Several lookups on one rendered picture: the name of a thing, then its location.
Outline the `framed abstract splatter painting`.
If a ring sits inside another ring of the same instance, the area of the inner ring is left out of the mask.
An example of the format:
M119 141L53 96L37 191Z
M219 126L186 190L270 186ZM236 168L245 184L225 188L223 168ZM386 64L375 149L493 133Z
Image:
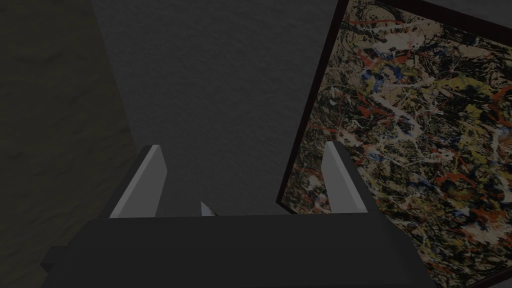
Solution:
M438 288L512 280L512 28L424 0L337 0L277 195L328 213L327 141Z

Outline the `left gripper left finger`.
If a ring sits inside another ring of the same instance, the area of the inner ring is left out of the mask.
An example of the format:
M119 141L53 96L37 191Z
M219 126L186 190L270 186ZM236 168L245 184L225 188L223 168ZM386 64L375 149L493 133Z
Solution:
M117 185L99 218L154 218L167 177L160 145L146 145Z

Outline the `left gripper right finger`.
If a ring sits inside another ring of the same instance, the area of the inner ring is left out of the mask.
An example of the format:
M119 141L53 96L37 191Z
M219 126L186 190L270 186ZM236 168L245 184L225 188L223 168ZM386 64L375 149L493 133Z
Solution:
M325 143L321 172L333 214L380 212L372 193L341 142Z

